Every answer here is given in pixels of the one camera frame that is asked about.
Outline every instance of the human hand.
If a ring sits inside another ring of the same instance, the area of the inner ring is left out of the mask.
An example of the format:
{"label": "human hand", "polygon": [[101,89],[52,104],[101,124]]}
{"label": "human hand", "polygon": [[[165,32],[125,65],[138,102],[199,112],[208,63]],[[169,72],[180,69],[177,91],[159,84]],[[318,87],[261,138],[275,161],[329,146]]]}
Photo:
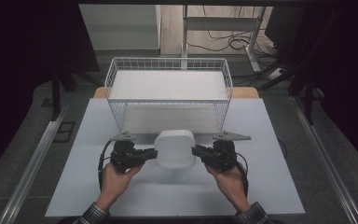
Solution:
{"label": "human hand", "polygon": [[232,203],[237,212],[244,213],[251,208],[243,191],[241,173],[236,166],[221,173],[208,165],[205,165],[205,168],[214,177],[217,187]]}
{"label": "human hand", "polygon": [[107,212],[117,198],[126,191],[130,181],[143,165],[131,168],[123,174],[112,163],[107,163],[103,168],[103,186],[97,200],[97,206]]}

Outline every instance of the plaid sleeve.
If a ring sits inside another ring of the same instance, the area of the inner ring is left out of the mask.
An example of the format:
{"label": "plaid sleeve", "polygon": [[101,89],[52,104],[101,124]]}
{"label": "plaid sleeve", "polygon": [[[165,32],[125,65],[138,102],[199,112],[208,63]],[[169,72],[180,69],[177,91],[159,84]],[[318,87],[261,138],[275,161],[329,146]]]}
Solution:
{"label": "plaid sleeve", "polygon": [[253,203],[249,211],[239,213],[232,219],[235,224],[272,224],[259,203]]}
{"label": "plaid sleeve", "polygon": [[109,214],[93,203],[89,209],[81,216],[81,218],[74,222],[74,224],[99,224],[104,223],[109,217]]}

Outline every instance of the black controller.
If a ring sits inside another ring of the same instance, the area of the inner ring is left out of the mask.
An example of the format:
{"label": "black controller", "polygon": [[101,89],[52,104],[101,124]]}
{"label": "black controller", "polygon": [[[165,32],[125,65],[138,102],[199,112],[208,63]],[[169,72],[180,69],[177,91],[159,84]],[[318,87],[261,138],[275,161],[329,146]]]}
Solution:
{"label": "black controller", "polygon": [[127,169],[145,164],[147,160],[153,160],[158,152],[153,148],[135,149],[132,141],[115,142],[111,153],[110,162],[116,166],[119,172],[125,173]]}
{"label": "black controller", "polygon": [[208,166],[213,167],[219,172],[225,172],[234,166],[237,166],[243,179],[243,191],[248,196],[249,183],[247,173],[241,164],[237,161],[237,153],[232,141],[214,141],[213,147],[204,147],[196,145],[192,147],[194,156],[200,157],[201,161]]}
{"label": "black controller", "polygon": [[135,144],[131,141],[135,139],[130,133],[121,133],[110,139],[100,156],[100,163],[98,164],[98,180],[100,182],[100,189],[103,185],[103,161],[104,154],[112,141],[116,141],[111,153],[110,162],[121,173],[126,173],[127,169],[145,164],[147,160],[153,160],[157,157],[158,152],[153,148],[135,149]]}

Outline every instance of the wire mesh basket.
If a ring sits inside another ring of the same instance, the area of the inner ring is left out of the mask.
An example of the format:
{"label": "wire mesh basket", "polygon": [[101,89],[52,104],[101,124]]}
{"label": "wire mesh basket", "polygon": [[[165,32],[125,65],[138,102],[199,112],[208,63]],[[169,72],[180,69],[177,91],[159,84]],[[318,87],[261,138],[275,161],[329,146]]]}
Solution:
{"label": "wire mesh basket", "polygon": [[114,58],[105,95],[120,131],[222,130],[232,94],[225,59]]}

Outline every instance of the black cable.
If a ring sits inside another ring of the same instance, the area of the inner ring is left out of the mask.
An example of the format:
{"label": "black cable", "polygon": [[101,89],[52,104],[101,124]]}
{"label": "black cable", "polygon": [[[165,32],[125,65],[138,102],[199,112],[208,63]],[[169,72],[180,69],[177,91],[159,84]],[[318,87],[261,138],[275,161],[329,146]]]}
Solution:
{"label": "black cable", "polygon": [[249,168],[248,168],[248,161],[238,152],[236,152],[237,155],[241,156],[243,158],[243,160],[245,161],[245,165],[246,165],[246,174],[248,174]]}
{"label": "black cable", "polygon": [[212,39],[226,39],[226,38],[230,38],[232,36],[237,36],[237,35],[244,35],[244,34],[248,34],[250,33],[249,31],[247,32],[241,32],[241,33],[238,33],[238,34],[233,34],[234,32],[231,33],[231,35],[226,35],[226,36],[211,36],[211,33],[210,31],[208,31],[208,34],[209,34],[209,37],[212,38]]}
{"label": "black cable", "polygon": [[234,7],[231,11],[230,11],[230,13],[228,14],[228,16],[231,16],[231,14],[233,14],[234,15],[234,17],[235,17],[235,12],[237,11],[237,7]]}
{"label": "black cable", "polygon": [[269,67],[269,66],[272,66],[273,63],[270,63],[270,64],[263,63],[263,62],[261,62],[261,60],[260,60],[260,59],[262,59],[262,58],[275,58],[275,57],[268,56],[268,55],[266,55],[266,56],[260,55],[259,57],[257,57],[258,63],[263,64],[263,65],[266,66],[266,67]]}
{"label": "black cable", "polygon": [[105,160],[104,154],[111,142],[112,140],[107,141],[106,145],[104,146],[103,153],[101,153],[100,156],[100,163],[98,164],[98,181],[100,182],[100,189],[103,187],[103,161]]}
{"label": "black cable", "polygon": [[255,76],[258,76],[258,74],[244,75],[244,76],[231,76],[231,77],[235,78],[235,77],[255,77]]}
{"label": "black cable", "polygon": [[204,16],[207,16],[207,15],[206,15],[205,6],[202,6],[202,10],[204,11]]}
{"label": "black cable", "polygon": [[[254,74],[254,75],[244,76],[244,77],[255,77],[255,76],[258,76],[258,75],[259,75],[259,74]],[[246,80],[244,80],[244,81],[232,83],[232,85],[235,87],[235,86],[237,86],[237,85],[240,85],[240,84],[242,84],[242,83],[244,83],[244,82],[251,81],[251,80],[252,80],[252,79],[246,79]]]}
{"label": "black cable", "polygon": [[255,55],[259,56],[260,58],[278,58],[278,55],[276,54],[269,54],[269,53],[264,53],[261,51],[258,51],[257,49],[255,50]]}
{"label": "black cable", "polygon": [[240,7],[240,12],[238,13],[238,17],[241,15],[242,7]]}
{"label": "black cable", "polygon": [[[240,43],[246,43],[246,45],[242,45],[239,48],[236,48],[234,46],[232,46],[232,43],[234,42],[240,42]],[[244,39],[244,38],[237,38],[232,36],[231,38],[228,39],[228,45],[232,48],[232,49],[236,49],[236,50],[240,50],[240,49],[245,49],[248,45],[249,45],[249,41]]]}
{"label": "black cable", "polygon": [[271,66],[267,67],[266,69],[263,70],[263,72],[260,73],[260,75],[258,77],[255,77],[249,84],[248,87],[252,86],[253,83],[257,82],[259,79],[267,76],[270,74],[270,71],[273,68],[278,67],[280,64],[282,64],[281,60],[277,60],[275,61]]}
{"label": "black cable", "polygon": [[189,44],[188,42],[186,42],[189,46],[191,47],[195,47],[195,48],[200,48],[200,49],[206,49],[206,50],[210,50],[210,51],[222,51],[223,49],[227,49],[229,47],[229,45],[227,45],[226,47],[222,48],[222,49],[207,49],[203,46],[199,46],[199,45],[192,45],[192,44]]}
{"label": "black cable", "polygon": [[258,44],[257,40],[255,41],[255,43],[256,43],[257,46],[258,46],[258,49],[254,49],[254,50],[255,50],[255,55],[268,55],[268,56],[270,56],[270,57],[277,58],[277,55],[276,55],[276,54],[270,54],[270,53],[264,52],[264,51],[261,49],[260,45]]}

